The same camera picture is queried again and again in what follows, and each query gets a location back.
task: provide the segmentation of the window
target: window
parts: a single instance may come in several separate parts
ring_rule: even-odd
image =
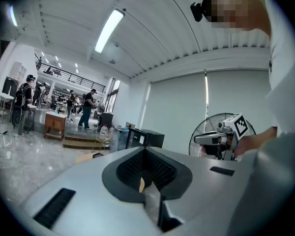
[[[113,79],[109,88],[109,92],[108,92],[107,100],[105,104],[106,112],[112,112],[114,110],[114,105],[115,105],[115,101],[119,91],[119,86],[120,86],[120,81]]]

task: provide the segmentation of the wooden cabinet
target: wooden cabinet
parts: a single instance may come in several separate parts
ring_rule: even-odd
[[[47,112],[45,118],[44,138],[62,140],[65,129],[65,115]]]

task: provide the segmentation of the black slot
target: black slot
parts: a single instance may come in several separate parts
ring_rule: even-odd
[[[212,167],[210,169],[210,171],[214,171],[214,172],[217,172],[217,173],[220,173],[220,174],[223,174],[223,175],[227,175],[227,176],[232,176],[234,174],[235,171],[233,170],[229,170],[229,169],[224,169],[224,168],[220,168],[220,167]]]
[[[51,229],[53,224],[59,218],[65,207],[68,205],[75,191],[61,189],[51,200],[35,215],[36,220],[42,226]]]

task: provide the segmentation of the jeans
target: jeans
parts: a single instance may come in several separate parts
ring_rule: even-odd
[[[20,119],[20,123],[19,123],[19,135],[21,135],[24,132],[24,123],[25,123],[26,112],[27,112],[26,110],[22,109],[21,119]]]
[[[70,116],[71,116],[71,109],[72,109],[72,106],[67,106],[68,119],[70,119]]]
[[[83,107],[83,114],[79,121],[79,126],[82,126],[82,123],[84,122],[84,128],[89,128],[89,116],[90,116],[91,110],[92,110],[91,107]]]

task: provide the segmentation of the ceiling beam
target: ceiling beam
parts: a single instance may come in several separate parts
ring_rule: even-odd
[[[43,22],[41,19],[39,0],[31,0],[29,9],[30,9],[30,13],[32,17],[34,18],[34,22],[37,28],[37,34],[40,40],[41,47],[45,48],[48,41],[47,41],[47,36],[43,27]]]
[[[115,3],[117,2],[117,0],[110,0],[111,2],[106,6],[107,9],[103,10],[102,16],[98,17],[98,21],[102,22],[102,28],[98,29],[98,27],[94,27],[93,32],[91,34],[91,38],[88,44],[88,51],[87,51],[87,58],[86,58],[86,62],[88,63],[90,60],[90,57],[94,51],[95,45],[96,45],[96,41],[99,38],[99,35],[101,34],[101,30],[104,28],[106,21],[108,20],[110,13],[112,12]]]
[[[270,51],[266,48],[227,48],[194,54],[176,59],[133,78],[155,82],[187,74],[203,72],[205,69],[268,69]]]
[[[57,54],[59,58],[66,59],[73,63],[78,63],[90,69],[99,71],[103,75],[109,75],[116,79],[121,80],[122,82],[126,84],[130,84],[130,78],[126,76],[125,74],[95,59],[90,59],[89,62],[87,63],[85,59],[85,55],[79,54],[78,52],[75,52],[73,50],[67,49],[65,47],[62,47],[53,43],[49,43],[48,46],[46,46],[45,48],[41,48],[41,46],[37,44],[37,42],[33,41],[30,38],[27,38],[26,36],[19,38],[18,42],[22,44],[30,45],[52,56]]]

